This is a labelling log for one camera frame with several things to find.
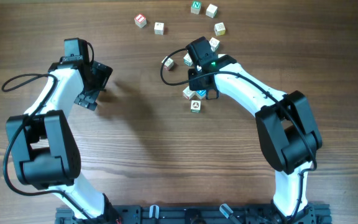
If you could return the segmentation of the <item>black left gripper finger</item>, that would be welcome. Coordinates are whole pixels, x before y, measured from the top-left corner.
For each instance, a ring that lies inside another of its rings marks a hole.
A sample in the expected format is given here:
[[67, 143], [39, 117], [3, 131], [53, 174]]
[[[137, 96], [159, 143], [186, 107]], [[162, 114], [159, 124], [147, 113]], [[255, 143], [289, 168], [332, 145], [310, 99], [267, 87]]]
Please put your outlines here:
[[97, 61], [94, 61], [91, 70], [95, 80], [95, 87], [97, 89], [104, 89], [109, 77], [112, 74], [112, 68]]
[[96, 102], [98, 95], [99, 90], [83, 91], [76, 97], [74, 104], [94, 111], [98, 105]]

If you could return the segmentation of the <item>blue top wooden block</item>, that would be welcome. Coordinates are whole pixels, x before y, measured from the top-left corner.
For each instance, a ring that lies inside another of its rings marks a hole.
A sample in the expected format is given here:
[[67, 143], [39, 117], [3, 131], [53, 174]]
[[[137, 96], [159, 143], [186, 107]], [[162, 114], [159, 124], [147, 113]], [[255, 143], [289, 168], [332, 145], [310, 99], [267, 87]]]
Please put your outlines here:
[[195, 95], [202, 100], [206, 96], [206, 90], [197, 90], [195, 91]]

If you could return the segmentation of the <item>green brown circle block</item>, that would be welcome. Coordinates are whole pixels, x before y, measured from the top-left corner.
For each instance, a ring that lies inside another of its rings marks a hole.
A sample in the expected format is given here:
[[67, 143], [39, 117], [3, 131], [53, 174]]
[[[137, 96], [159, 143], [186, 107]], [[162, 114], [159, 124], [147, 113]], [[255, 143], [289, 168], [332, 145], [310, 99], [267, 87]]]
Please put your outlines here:
[[190, 110], [192, 113], [200, 113], [201, 112], [201, 102], [198, 100], [192, 100], [190, 105]]

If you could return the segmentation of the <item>red Y letter block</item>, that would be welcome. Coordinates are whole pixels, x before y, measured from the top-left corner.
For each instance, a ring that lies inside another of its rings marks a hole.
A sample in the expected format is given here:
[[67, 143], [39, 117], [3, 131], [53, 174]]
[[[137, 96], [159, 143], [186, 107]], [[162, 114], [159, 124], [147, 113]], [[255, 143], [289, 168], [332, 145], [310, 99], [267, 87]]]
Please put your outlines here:
[[195, 91], [190, 90], [190, 87], [186, 87], [183, 90], [183, 97], [187, 100], [191, 100], [195, 96]]

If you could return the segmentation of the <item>red O letter block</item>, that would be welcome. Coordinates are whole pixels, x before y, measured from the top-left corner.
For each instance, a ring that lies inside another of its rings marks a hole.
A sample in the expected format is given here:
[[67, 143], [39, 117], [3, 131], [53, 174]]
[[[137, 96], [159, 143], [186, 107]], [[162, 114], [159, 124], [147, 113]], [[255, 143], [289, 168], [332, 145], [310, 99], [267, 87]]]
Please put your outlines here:
[[163, 68], [168, 71], [171, 70], [175, 64], [174, 60], [172, 60], [171, 58], [167, 58], [167, 57], [165, 57], [162, 60], [162, 63], [163, 63]]

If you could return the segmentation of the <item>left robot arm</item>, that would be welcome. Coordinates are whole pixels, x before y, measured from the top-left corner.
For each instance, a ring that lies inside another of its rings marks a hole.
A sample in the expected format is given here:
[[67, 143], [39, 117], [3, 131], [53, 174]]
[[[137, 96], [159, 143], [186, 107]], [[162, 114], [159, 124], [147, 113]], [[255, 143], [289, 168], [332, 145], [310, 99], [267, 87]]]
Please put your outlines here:
[[58, 210], [57, 223], [120, 223], [107, 196], [81, 173], [80, 151], [68, 124], [73, 105], [96, 109], [112, 68], [94, 60], [86, 40], [66, 39], [64, 51], [47, 73], [26, 75], [29, 82], [43, 77], [48, 81], [24, 114], [6, 121], [4, 180], [19, 195], [59, 197], [68, 208]]

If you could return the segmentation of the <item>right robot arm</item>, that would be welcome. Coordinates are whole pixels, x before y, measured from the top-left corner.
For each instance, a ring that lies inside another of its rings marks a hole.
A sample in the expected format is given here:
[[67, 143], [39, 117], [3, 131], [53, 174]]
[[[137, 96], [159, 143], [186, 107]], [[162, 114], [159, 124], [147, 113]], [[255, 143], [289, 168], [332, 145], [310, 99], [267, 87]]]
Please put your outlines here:
[[194, 65], [186, 81], [191, 90], [227, 95], [254, 116], [262, 154], [275, 170], [273, 206], [285, 223], [301, 219], [307, 175], [317, 169], [316, 152], [323, 145], [306, 96], [270, 88], [230, 55], [216, 55], [205, 37], [184, 51]]

